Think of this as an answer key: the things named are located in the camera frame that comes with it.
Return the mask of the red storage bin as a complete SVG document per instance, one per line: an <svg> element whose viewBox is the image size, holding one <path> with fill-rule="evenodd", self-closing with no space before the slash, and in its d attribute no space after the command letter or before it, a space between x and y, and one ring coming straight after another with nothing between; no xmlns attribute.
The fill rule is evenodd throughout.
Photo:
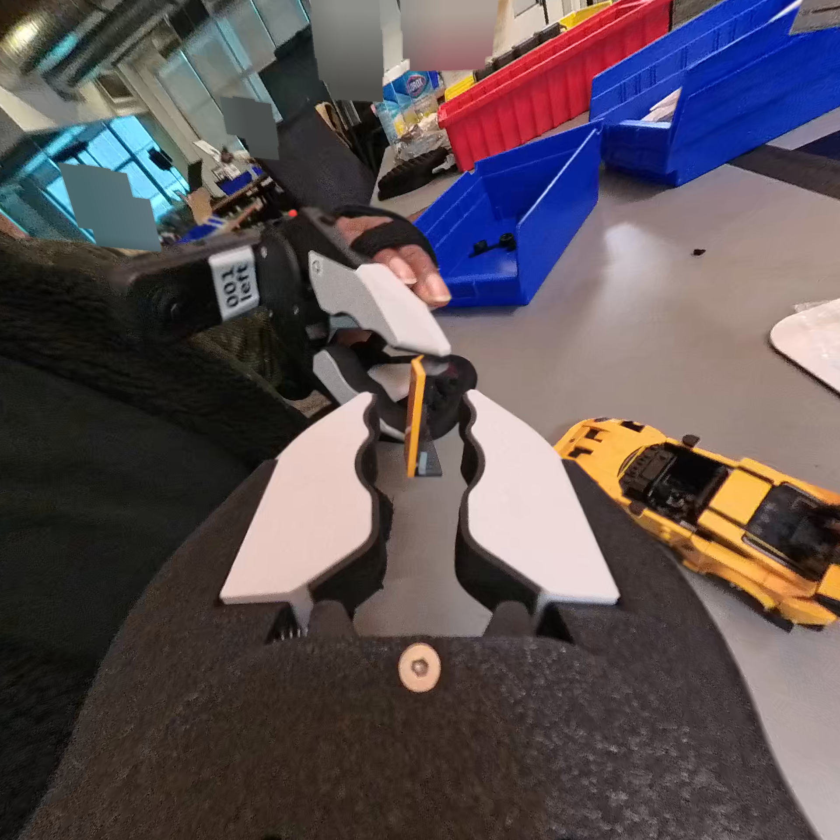
<svg viewBox="0 0 840 840"><path fill-rule="evenodd" d="M615 2L445 102L438 125L461 172L589 111L594 78L669 31L669 1Z"/></svg>

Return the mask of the person's left hand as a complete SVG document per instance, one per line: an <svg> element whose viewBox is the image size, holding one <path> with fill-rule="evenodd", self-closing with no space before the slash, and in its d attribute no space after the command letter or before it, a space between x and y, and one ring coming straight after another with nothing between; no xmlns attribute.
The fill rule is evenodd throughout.
<svg viewBox="0 0 840 840"><path fill-rule="evenodd" d="M388 268L431 309L447 306L451 294L434 255L420 243L418 229L403 217L337 217L336 227L358 254Z"/></svg>

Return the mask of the black ribbed object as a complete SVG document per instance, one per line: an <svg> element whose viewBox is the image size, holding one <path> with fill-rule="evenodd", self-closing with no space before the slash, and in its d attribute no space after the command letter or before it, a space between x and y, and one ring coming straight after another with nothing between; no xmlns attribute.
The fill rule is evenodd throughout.
<svg viewBox="0 0 840 840"><path fill-rule="evenodd" d="M455 157L447 148L436 148L396 163L383 174L377 186L377 198L390 200L414 192L441 175L459 173Z"/></svg>

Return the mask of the white book stand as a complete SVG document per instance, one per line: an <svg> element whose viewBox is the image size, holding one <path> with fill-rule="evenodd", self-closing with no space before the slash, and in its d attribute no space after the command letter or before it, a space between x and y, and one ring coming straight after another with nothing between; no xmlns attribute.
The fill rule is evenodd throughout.
<svg viewBox="0 0 840 840"><path fill-rule="evenodd" d="M839 299L794 305L770 331L779 355L839 394Z"/></svg>

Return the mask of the disinfectant wipes tub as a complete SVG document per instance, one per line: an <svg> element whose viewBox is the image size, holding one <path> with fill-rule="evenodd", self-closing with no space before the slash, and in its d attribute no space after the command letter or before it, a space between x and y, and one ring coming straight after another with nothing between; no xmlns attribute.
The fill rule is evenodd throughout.
<svg viewBox="0 0 840 840"><path fill-rule="evenodd" d="M437 76L434 72L411 70L406 62L387 70L382 79L382 119L393 144L427 116L436 113Z"/></svg>

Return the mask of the black office chair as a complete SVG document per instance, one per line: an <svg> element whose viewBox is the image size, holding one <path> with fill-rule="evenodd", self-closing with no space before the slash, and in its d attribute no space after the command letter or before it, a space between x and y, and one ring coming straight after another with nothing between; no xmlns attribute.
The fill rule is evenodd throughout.
<svg viewBox="0 0 840 840"><path fill-rule="evenodd" d="M276 135L268 173L293 202L325 211L369 205L375 175L315 108L277 122Z"/></svg>

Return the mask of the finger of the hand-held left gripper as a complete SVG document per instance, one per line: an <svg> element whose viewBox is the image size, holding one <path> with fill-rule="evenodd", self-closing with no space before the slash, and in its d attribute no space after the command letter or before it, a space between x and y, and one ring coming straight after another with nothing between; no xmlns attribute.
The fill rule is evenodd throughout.
<svg viewBox="0 0 840 840"><path fill-rule="evenodd" d="M337 406L351 402L359 394L373 394L381 435L402 442L407 426L412 357L384 358L366 360L356 347L328 346L314 354L312 372L321 393Z"/></svg>
<svg viewBox="0 0 840 840"><path fill-rule="evenodd" d="M338 329L354 323L397 350L444 358L450 342L426 304L383 265L356 268L310 253L309 280L320 309Z"/></svg>

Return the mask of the yellow lego tile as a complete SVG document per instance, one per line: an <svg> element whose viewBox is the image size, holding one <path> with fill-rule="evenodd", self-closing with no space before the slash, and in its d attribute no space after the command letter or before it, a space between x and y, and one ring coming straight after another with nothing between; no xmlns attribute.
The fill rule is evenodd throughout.
<svg viewBox="0 0 840 840"><path fill-rule="evenodd" d="M418 475L418 461L424 428L424 395L427 374L424 368L425 357L418 355L412 359L409 370L409 388L406 403L406 431L404 435L404 456L406 477Z"/></svg>

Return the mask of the person's left forearm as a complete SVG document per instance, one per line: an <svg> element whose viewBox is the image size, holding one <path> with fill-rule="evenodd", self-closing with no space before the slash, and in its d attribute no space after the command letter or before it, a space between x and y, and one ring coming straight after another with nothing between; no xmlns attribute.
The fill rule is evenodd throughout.
<svg viewBox="0 0 840 840"><path fill-rule="evenodd" d="M247 466L277 457L308 419L278 390L283 353L267 316L173 343L136 339L109 285L134 255L2 234L2 356L199 434Z"/></svg>

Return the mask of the yellow storage bin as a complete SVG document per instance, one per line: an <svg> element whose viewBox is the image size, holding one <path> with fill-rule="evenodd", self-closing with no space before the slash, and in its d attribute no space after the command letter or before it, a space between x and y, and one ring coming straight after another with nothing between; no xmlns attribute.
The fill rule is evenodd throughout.
<svg viewBox="0 0 840 840"><path fill-rule="evenodd" d="M476 70L460 71L456 74L457 80L447 84L443 88L443 92L438 93L438 99L448 102L456 98L474 87L477 83L487 79L504 67L509 66L512 62L524 57L534 49L547 44L573 28L579 27L592 18L600 17L612 5L614 5L614 2L611 1L598 3L585 2L584 5L573 9L567 15L552 23L547 23L541 29L535 30L528 37L519 40L519 42L512 45L509 49L493 54L486 60L483 67Z"/></svg>

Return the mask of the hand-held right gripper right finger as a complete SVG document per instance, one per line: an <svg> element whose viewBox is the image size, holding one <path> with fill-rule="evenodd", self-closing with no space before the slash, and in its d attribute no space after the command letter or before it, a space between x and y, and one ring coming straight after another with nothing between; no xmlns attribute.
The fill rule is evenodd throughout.
<svg viewBox="0 0 840 840"><path fill-rule="evenodd" d="M561 456L478 390L461 403L456 579L489 611L616 606L620 592Z"/></svg>

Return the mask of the yellow lego car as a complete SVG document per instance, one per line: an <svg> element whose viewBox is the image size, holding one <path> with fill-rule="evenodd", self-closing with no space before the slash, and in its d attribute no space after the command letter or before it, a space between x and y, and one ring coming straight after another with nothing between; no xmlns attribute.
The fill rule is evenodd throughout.
<svg viewBox="0 0 840 840"><path fill-rule="evenodd" d="M839 496L751 458L620 418L555 444L689 570L789 632L839 618Z"/></svg>

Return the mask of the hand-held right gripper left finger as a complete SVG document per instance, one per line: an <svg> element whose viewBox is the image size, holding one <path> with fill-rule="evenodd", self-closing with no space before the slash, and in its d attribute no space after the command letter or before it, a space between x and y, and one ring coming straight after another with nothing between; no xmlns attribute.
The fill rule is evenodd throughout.
<svg viewBox="0 0 840 840"><path fill-rule="evenodd" d="M377 486L376 397L357 395L275 459L219 592L225 606L284 604L307 631L322 603L353 621L384 584L392 500Z"/></svg>

